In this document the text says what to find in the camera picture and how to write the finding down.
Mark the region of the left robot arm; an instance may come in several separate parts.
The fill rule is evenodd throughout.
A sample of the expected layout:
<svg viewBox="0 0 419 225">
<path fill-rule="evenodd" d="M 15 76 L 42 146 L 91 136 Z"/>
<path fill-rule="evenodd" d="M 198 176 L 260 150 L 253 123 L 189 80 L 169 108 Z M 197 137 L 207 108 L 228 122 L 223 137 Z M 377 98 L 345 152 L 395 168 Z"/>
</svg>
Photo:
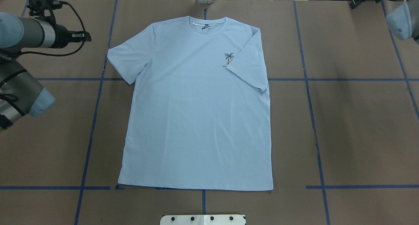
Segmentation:
<svg viewBox="0 0 419 225">
<path fill-rule="evenodd" d="M 37 117 L 56 99 L 17 59 L 23 48 L 64 48 L 69 43 L 90 42 L 91 35 L 57 25 L 53 14 L 35 19 L 1 12 L 1 130 L 26 115 Z"/>
</svg>

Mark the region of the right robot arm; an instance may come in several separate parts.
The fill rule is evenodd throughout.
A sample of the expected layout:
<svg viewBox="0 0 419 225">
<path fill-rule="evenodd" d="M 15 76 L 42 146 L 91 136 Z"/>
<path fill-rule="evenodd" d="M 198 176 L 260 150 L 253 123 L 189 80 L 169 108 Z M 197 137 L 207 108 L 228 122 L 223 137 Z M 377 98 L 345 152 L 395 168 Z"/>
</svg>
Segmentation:
<svg viewBox="0 0 419 225">
<path fill-rule="evenodd" d="M 386 16 L 392 34 L 401 41 L 413 39 L 419 42 L 419 5 L 413 0 L 404 2 Z"/>
</svg>

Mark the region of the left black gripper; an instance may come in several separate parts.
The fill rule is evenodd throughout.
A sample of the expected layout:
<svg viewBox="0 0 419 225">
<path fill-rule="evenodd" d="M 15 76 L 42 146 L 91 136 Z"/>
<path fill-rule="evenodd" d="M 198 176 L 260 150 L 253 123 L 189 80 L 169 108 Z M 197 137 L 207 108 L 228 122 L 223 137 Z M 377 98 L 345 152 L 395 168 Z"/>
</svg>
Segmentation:
<svg viewBox="0 0 419 225">
<path fill-rule="evenodd" d="M 79 49 L 81 49 L 86 42 L 91 42 L 92 37 L 87 31 L 65 31 L 64 32 L 64 47 L 70 43 L 80 43 Z"/>
</svg>

